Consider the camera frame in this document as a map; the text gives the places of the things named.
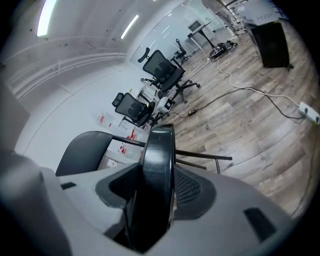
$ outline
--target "electrical outlet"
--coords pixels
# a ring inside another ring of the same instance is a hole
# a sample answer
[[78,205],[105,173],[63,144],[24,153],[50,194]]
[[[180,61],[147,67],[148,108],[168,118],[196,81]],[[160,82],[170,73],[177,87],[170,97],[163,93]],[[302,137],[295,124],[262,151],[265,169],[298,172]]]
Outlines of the electrical outlet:
[[312,107],[304,102],[300,102],[299,111],[305,115],[314,125],[318,126],[320,124],[320,115]]

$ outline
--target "glass wall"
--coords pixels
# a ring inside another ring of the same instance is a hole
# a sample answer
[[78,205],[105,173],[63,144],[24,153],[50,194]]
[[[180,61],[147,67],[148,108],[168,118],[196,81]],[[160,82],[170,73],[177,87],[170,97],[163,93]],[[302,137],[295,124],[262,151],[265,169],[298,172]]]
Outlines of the glass wall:
[[[175,52],[180,50],[176,39],[180,40],[181,46],[185,49],[186,54],[191,55],[198,47],[194,41],[188,38],[188,35],[192,32],[188,26],[195,21],[199,21],[201,24],[211,22],[203,31],[213,44],[225,42],[230,39],[230,34],[228,34],[228,30],[224,28],[223,23],[218,17],[212,14],[200,0],[188,0],[164,16],[143,40],[130,61],[142,68],[145,61],[138,63],[138,59],[144,55],[147,47],[150,48],[150,54],[155,50],[160,50],[163,55],[170,60],[175,55]],[[219,31],[224,31],[224,34],[227,36],[220,38],[217,36]],[[208,43],[206,39],[198,33],[194,35],[193,39],[200,46]]]

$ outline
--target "ceiling light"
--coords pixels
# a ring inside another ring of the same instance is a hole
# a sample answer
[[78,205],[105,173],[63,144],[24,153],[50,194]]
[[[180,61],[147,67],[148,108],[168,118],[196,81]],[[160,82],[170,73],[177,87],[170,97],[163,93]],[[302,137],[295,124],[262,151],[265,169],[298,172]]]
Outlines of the ceiling light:
[[171,13],[171,12],[172,12],[172,10],[168,11],[166,15],[168,15],[168,14]]
[[57,0],[46,0],[44,2],[44,5],[42,7],[40,19],[39,19],[39,24],[38,24],[38,31],[36,35],[38,37],[40,36],[45,36],[48,32],[48,26],[49,26],[49,21],[50,17],[52,14],[52,11],[55,7]]
[[157,46],[158,46],[158,45],[156,45],[156,46],[153,48],[153,50],[151,51],[152,53],[153,53],[153,52],[154,52],[154,50],[157,48]]
[[168,28],[170,27],[170,25],[169,26],[167,26],[165,29],[164,29],[164,31],[162,31],[162,33],[161,34],[163,34]]
[[135,21],[139,18],[139,15],[136,15],[133,20],[130,22],[130,24],[126,27],[125,31],[123,32],[122,36],[120,37],[121,39],[124,39],[126,36],[126,33],[129,31],[131,26],[135,23]]
[[165,39],[165,37],[169,34],[170,32],[168,32],[164,37],[163,37],[163,39]]
[[149,46],[149,48],[151,48],[151,46],[155,43],[156,40],[153,41],[153,43]]

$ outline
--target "wooden floor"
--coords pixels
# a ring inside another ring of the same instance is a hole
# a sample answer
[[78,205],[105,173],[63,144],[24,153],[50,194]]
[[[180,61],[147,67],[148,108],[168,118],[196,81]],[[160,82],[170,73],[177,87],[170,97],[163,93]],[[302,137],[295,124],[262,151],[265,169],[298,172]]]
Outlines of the wooden floor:
[[[220,58],[219,67],[232,73],[232,84],[255,87],[272,95],[286,95],[296,102],[304,101],[318,112],[320,90],[318,74],[309,52],[297,32],[288,22],[282,22],[288,43],[290,61],[294,69],[263,68],[248,34],[239,37],[234,52]],[[205,63],[210,46],[196,52],[184,64]],[[210,63],[200,72],[189,72],[201,84],[184,91],[188,103],[180,96],[171,112],[186,116],[188,111],[206,105],[214,98],[234,90],[229,75]],[[288,116],[300,117],[296,106],[285,98],[272,98]],[[310,198],[318,166],[318,147],[311,158],[316,141],[320,140],[318,128],[307,119],[293,120],[282,116],[269,99],[248,90],[229,94],[195,115],[179,118],[171,114],[164,123],[174,124],[176,147],[197,153],[232,156],[232,161],[219,161],[221,174],[240,179],[272,199],[292,216],[299,215]],[[216,163],[210,159],[178,158],[206,166],[216,172]]]

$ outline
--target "ceiling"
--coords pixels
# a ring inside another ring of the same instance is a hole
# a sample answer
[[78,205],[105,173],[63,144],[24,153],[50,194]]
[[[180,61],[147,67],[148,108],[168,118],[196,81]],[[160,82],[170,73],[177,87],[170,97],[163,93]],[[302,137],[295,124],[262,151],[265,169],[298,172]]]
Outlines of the ceiling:
[[[108,53],[121,53],[121,58],[133,54],[148,32],[183,0],[57,0],[44,37],[37,37],[37,28],[45,0],[28,2],[0,56],[5,65],[2,77],[15,95],[27,78],[35,77],[39,83],[38,74],[46,67],[45,72],[55,72],[61,61],[83,62],[85,56],[91,63]],[[139,18],[120,39],[136,15]]]

